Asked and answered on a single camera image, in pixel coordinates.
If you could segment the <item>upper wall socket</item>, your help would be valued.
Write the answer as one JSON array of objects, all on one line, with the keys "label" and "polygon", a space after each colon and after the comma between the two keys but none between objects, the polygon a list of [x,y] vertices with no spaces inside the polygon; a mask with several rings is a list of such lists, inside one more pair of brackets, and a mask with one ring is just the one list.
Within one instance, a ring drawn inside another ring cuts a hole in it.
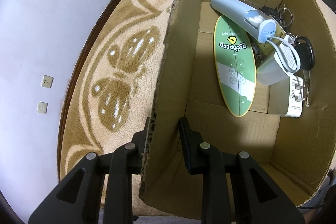
[{"label": "upper wall socket", "polygon": [[53,84],[54,78],[48,75],[44,75],[43,79],[42,79],[42,84],[41,86],[44,88],[52,88],[52,84]]}]

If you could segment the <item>lower wall socket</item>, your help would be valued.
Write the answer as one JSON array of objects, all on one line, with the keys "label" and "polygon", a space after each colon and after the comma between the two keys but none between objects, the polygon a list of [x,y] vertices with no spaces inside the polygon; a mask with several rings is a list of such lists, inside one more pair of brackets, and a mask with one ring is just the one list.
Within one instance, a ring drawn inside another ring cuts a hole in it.
[{"label": "lower wall socket", "polygon": [[48,103],[47,102],[38,102],[37,105],[37,112],[41,114],[46,114],[47,113],[47,108],[48,108]]}]

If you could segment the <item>light blue cylindrical case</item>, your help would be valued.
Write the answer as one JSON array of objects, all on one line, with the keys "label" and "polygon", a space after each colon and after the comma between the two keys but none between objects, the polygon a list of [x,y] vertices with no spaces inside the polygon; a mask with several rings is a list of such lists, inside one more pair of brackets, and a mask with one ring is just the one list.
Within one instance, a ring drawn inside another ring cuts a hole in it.
[{"label": "light blue cylindrical case", "polygon": [[290,42],[276,36],[277,22],[272,16],[239,0],[211,0],[211,7],[239,25],[260,44],[270,44],[287,72],[300,70],[301,60],[297,51]]}]

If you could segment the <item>beige patterned blanket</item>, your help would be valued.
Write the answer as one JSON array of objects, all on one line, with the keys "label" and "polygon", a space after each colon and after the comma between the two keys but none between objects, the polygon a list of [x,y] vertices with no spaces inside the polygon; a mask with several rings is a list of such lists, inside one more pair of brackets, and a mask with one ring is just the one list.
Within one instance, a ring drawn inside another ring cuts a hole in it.
[{"label": "beige patterned blanket", "polygon": [[174,0],[121,0],[80,71],[60,141],[60,177],[89,152],[129,143],[150,115]]}]

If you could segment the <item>wall socket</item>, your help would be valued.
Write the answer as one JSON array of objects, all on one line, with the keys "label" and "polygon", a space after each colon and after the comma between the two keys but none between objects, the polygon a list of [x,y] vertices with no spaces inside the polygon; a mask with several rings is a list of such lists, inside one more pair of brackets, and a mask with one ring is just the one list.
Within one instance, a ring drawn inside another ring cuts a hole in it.
[{"label": "wall socket", "polygon": [[47,108],[48,108],[48,103],[47,102],[38,102],[37,105],[37,112],[41,114],[46,114],[47,113]]},{"label": "wall socket", "polygon": [[42,84],[41,86],[44,88],[52,88],[52,84],[53,84],[54,78],[48,75],[44,75],[43,79],[42,79]]}]

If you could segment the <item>key bunch with rings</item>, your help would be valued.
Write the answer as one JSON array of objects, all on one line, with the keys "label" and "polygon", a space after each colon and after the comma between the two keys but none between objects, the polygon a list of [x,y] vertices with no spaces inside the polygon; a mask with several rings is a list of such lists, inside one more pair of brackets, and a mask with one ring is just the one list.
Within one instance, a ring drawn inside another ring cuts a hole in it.
[{"label": "key bunch with rings", "polygon": [[280,28],[282,32],[288,32],[288,28],[293,23],[294,17],[285,3],[280,3],[279,6],[272,8],[270,6],[262,6],[255,8],[249,6],[245,9],[242,18],[238,25],[244,30],[262,30],[271,31],[276,29],[275,25]]}]

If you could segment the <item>brown cardboard box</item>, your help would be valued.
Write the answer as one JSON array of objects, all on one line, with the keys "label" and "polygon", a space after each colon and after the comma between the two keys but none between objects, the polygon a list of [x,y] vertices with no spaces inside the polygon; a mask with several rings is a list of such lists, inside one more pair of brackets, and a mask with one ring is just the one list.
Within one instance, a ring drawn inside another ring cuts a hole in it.
[{"label": "brown cardboard box", "polygon": [[249,112],[224,105],[215,69],[217,13],[210,0],[174,0],[154,96],[139,196],[147,205],[187,218],[201,216],[202,176],[185,167],[177,132],[190,128],[219,150],[247,151],[296,205],[309,200],[335,166],[335,13],[322,0],[241,0],[293,14],[291,32],[313,44],[310,106],[299,118],[268,114],[268,88],[258,85]]}]

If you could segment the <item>white wall charger plug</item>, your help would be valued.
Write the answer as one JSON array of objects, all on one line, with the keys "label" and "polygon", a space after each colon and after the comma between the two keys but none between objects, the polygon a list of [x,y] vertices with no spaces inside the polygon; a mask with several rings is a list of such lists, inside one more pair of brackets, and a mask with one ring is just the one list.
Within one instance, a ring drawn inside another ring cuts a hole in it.
[{"label": "white wall charger plug", "polygon": [[303,79],[290,76],[270,86],[268,114],[299,118],[303,106]]}]

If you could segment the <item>green oval Pochacco remote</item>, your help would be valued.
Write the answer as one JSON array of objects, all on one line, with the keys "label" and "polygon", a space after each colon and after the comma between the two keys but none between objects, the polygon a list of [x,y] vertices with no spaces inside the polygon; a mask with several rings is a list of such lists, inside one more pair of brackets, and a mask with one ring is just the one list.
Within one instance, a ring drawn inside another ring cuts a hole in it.
[{"label": "green oval Pochacco remote", "polygon": [[255,57],[246,31],[224,15],[215,24],[214,59],[226,107],[235,117],[246,115],[256,90]]}]

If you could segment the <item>black car key fob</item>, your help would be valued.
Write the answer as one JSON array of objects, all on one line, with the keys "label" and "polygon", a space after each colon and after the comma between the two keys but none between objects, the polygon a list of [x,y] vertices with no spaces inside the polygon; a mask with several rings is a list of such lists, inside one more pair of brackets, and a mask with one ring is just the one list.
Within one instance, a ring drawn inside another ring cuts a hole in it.
[{"label": "black car key fob", "polygon": [[312,70],[315,65],[315,55],[311,41],[305,36],[296,37],[294,49],[301,60],[301,69],[304,71]]}]

